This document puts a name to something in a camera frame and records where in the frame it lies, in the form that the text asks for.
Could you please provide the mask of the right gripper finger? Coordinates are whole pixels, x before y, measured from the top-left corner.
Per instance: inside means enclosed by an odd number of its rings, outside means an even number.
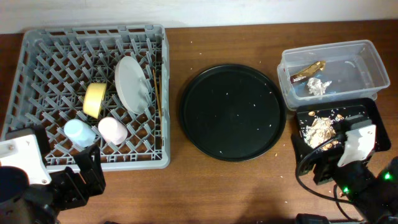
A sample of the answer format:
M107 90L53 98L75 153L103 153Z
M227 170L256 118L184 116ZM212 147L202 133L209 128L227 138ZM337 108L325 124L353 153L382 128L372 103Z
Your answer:
M342 131L351 131L354 129L363 128L372 124L372 120L363 114L350 116L345 118L340 123L340 129Z
M320 172L320 165L318 165L320 157L317 155L320 152L320 146L312 148L298 134L291 135L291 140L296 160L295 174L301 176L313 171L317 176Z

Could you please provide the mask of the blue cup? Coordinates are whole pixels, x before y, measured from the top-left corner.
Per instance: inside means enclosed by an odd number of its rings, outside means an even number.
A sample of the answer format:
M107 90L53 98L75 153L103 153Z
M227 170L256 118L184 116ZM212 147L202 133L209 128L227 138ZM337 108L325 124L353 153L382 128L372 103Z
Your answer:
M91 129L91 126L79 119L67 121L63 130L72 143L80 147L91 146L95 141L96 133Z

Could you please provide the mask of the peanut shells food waste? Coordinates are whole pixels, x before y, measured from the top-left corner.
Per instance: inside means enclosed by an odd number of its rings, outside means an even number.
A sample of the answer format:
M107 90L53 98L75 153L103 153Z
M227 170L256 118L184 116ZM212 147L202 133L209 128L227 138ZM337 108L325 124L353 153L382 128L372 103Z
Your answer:
M334 137L336 131L332 125L344 119L340 114L337 114L334 119L319 117L315 111L310 111L308 115L313 118L313 121L311 125L302 128L302 136L305 143L313 149Z

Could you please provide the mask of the pink cup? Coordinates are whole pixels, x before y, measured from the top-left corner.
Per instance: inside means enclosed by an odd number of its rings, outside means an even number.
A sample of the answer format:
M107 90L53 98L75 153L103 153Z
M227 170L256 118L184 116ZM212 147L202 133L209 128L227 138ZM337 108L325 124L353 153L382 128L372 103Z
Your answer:
M98 130L107 143L120 145L127 138L127 128L112 117L105 117L98 123Z

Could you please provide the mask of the white tissue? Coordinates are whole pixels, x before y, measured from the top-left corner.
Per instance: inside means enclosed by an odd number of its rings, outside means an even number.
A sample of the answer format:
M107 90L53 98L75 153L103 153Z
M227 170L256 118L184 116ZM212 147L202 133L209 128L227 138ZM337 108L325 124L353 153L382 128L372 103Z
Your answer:
M330 85L331 81L322 82L318 78L310 78L307 83L309 93L314 96L324 95Z

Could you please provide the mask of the yellow bowl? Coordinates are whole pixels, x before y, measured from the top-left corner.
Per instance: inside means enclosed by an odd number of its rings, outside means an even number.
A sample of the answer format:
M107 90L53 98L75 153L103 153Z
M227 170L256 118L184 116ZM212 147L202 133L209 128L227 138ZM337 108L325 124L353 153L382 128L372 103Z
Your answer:
M101 111L101 102L104 100L105 93L105 83L90 83L83 101L83 112L98 119Z

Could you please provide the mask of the brown snack wrapper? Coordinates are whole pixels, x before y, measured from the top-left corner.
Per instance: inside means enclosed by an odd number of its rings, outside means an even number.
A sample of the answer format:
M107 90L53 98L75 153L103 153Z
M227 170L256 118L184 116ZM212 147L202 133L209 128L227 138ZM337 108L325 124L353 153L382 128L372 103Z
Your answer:
M301 80L310 78L314 74L316 74L318 71L322 71L325 68L325 65L326 65L326 62L324 60L317 61L317 62L313 63L312 65L308 66L307 68L303 69L302 71L296 73L295 75L292 75L290 77L290 82L297 83Z

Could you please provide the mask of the grey round plate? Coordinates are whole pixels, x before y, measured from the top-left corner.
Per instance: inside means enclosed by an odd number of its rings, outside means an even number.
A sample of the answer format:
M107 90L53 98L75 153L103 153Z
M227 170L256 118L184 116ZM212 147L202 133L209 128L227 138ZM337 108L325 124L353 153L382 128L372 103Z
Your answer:
M114 72L116 90L121 103L130 112L142 114L149 106L146 77L136 59L123 57Z

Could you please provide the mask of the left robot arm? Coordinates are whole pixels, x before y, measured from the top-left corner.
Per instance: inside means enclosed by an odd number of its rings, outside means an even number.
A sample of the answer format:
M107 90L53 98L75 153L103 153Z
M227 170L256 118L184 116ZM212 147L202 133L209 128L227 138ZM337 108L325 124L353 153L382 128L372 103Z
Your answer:
M99 147L87 147L74 159L80 172L70 167L53 172L48 185L30 184L20 168L1 167L1 223L56 223L61 211L84 207L101 195L106 182Z

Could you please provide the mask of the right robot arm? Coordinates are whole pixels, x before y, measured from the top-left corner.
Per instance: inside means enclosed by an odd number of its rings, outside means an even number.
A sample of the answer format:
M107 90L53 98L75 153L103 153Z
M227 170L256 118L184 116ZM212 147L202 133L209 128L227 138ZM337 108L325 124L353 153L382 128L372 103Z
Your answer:
M315 117L301 135L292 135L296 155L295 178L307 192L325 200L354 206L368 223L397 223L397 158L378 174L367 167L381 148L382 124L369 115ZM343 198L321 194L301 180L312 171L314 182L334 181Z

